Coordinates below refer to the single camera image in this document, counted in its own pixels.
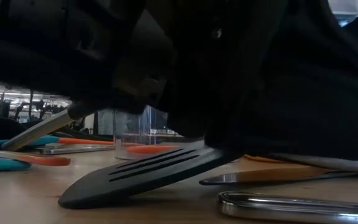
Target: teal handle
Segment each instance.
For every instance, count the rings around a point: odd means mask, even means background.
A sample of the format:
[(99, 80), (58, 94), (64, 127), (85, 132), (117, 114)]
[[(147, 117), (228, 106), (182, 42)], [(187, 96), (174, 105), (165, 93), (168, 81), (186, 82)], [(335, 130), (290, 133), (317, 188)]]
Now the teal handle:
[(0, 171), (27, 170), (30, 167), (31, 164), (29, 164), (28, 162), (0, 158)]
[[(0, 147), (2, 144), (7, 142), (8, 140), (0, 140)], [(33, 143), (29, 144), (30, 146), (43, 146), (45, 144), (55, 143), (59, 141), (59, 137), (55, 136), (43, 136), (37, 140), (35, 140)]]

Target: orange handle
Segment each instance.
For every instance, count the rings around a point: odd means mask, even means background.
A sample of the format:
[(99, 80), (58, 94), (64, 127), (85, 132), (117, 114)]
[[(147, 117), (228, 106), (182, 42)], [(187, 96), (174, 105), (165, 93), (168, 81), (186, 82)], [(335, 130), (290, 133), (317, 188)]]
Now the orange handle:
[[(60, 144), (101, 144), (101, 145), (109, 145), (113, 146), (114, 141), (95, 141), (95, 140), (87, 140), (87, 139), (74, 139), (74, 138), (60, 138), (57, 143)], [(138, 143), (123, 143), (123, 146), (140, 146)]]
[(179, 146), (162, 146), (162, 145), (132, 146), (127, 148), (127, 152), (141, 153), (141, 154), (156, 154), (177, 147)]
[(22, 152), (0, 151), (0, 158), (15, 159), (31, 164), (38, 164), (43, 166), (68, 166), (71, 159), (60, 156), (44, 156), (37, 154), (29, 154)]
[(267, 158), (263, 158), (263, 157), (259, 157), (259, 156), (244, 155), (244, 157), (247, 158), (247, 159), (249, 159), (249, 160), (258, 161), (258, 162), (289, 163), (289, 162), (285, 162), (285, 161), (278, 161), (278, 160), (274, 160), (274, 159), (267, 159)]

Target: black spatula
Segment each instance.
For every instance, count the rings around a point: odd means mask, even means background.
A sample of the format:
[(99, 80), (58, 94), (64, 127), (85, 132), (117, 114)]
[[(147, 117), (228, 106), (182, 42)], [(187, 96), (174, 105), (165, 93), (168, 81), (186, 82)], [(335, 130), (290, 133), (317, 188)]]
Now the black spatula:
[(205, 148), (203, 141), (94, 171), (60, 197), (65, 208), (114, 206), (131, 195), (157, 189), (240, 158), (242, 151)]

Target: wooden surface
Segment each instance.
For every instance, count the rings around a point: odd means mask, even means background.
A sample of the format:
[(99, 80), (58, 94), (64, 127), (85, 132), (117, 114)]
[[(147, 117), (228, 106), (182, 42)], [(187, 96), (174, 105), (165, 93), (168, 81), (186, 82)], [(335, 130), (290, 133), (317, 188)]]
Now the wooden surface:
[(33, 166), (28, 171), (1, 172), (0, 224), (265, 223), (219, 214), (215, 196), (225, 190), (358, 202), (358, 179), (316, 180), (264, 187), (212, 187), (198, 184), (199, 180), (218, 174), (293, 166), (243, 160), (138, 195), (133, 204), (125, 207), (67, 210), (57, 204), (65, 189), (85, 174), (119, 162), (114, 158), (114, 151), (68, 157), (73, 159), (69, 167)]

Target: orange-handled tool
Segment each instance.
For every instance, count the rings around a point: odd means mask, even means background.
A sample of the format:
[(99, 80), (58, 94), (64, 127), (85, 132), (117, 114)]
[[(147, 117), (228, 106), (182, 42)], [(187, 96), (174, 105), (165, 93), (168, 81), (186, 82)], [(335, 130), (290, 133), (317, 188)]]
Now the orange-handled tool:
[(347, 177), (356, 175), (354, 172), (339, 172), (319, 167), (293, 167), (274, 168), (265, 170), (249, 170), (231, 174), (223, 174), (200, 181), (201, 185), (224, 184), (255, 184), (255, 183), (280, 183), (301, 180), (330, 179), (335, 177)]
[(143, 145), (143, 146), (131, 146), (127, 148), (127, 152), (139, 153), (139, 154), (156, 154), (165, 152), (177, 148), (179, 146), (163, 146), (163, 145)]
[(0, 158), (14, 159), (43, 166), (68, 166), (71, 159), (60, 156), (44, 156), (23, 152), (0, 151)]
[[(114, 141), (95, 141), (87, 139), (75, 139), (75, 138), (59, 138), (57, 143), (60, 144), (101, 144), (101, 145), (114, 145)], [(138, 143), (123, 143), (123, 146), (141, 146)]]
[(259, 156), (250, 156), (250, 155), (244, 155), (244, 158), (252, 160), (252, 161), (258, 161), (258, 162), (271, 162), (271, 163), (290, 163), (285, 161), (278, 161), (275, 159), (267, 159)]

